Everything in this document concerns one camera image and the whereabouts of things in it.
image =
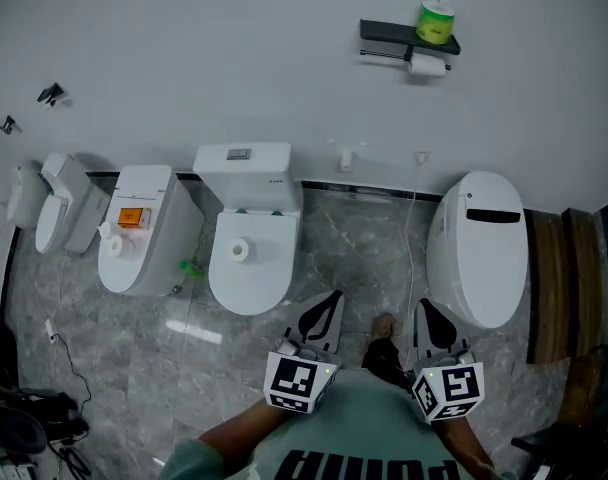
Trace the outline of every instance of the white box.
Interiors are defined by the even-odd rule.
[[[412,391],[427,423],[466,416],[484,400],[484,365],[424,368]]]
[[[327,360],[334,360],[327,354]],[[264,396],[266,403],[289,411],[312,413],[335,380],[338,364],[298,356],[268,353]]]

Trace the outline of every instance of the green shirt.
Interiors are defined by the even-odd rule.
[[[273,431],[231,478],[470,480],[410,404],[406,391],[368,370],[340,370],[313,414],[295,416]],[[198,440],[179,443],[160,476],[223,478],[222,458]]]

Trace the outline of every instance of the marble floor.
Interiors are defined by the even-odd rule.
[[[110,178],[96,182],[107,191],[115,186]],[[196,261],[207,268],[221,205],[200,182],[184,183],[206,216]],[[43,256],[35,250],[34,234],[21,234],[6,307],[6,322],[17,338],[20,382],[86,398],[64,349],[55,353],[48,342],[44,321],[51,318],[90,384],[84,417],[91,432],[78,446],[98,478],[155,478],[160,468],[153,458],[166,460],[175,441],[197,437],[260,399],[267,352],[284,330],[289,306],[321,291],[337,288],[346,296],[338,352],[345,367],[360,365],[371,320],[383,311],[400,322],[395,339],[406,358],[410,264],[402,234],[410,201],[318,190],[305,190],[304,199],[289,293],[256,317],[223,310],[206,280],[187,281],[176,296],[112,294],[98,277],[97,239],[82,255]],[[424,252],[435,209],[434,203],[418,201],[410,219],[412,308],[428,295]],[[511,321],[473,340],[484,362],[486,400],[469,419],[500,472],[523,471],[528,457],[510,440],[555,420],[568,368],[564,361],[525,364],[528,321],[527,286]],[[195,329],[221,334],[222,341],[200,339]]]

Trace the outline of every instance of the person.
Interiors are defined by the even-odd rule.
[[[178,443],[160,480],[498,478],[466,418],[417,420],[395,325],[390,314],[373,321],[362,368],[340,370],[312,414],[257,402]]]

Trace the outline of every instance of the white toilet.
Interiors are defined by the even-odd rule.
[[[118,225],[125,208],[149,212],[140,229]],[[102,284],[125,295],[167,295],[186,274],[180,262],[191,261],[204,215],[168,165],[124,167],[117,180],[97,259]]]
[[[42,176],[53,194],[42,206],[35,247],[44,254],[60,247],[83,253],[104,217],[109,195],[93,185],[82,165],[69,155],[51,153],[42,167]]]
[[[295,263],[302,186],[290,175],[292,147],[279,143],[202,146],[193,170],[224,205],[209,267],[215,298],[258,315],[286,295]]]
[[[20,229],[35,229],[48,195],[46,183],[30,165],[18,165],[10,172],[11,197],[6,220]]]
[[[511,183],[491,172],[464,176],[442,199],[426,249],[433,297],[482,328],[504,325],[526,280],[524,209]]]

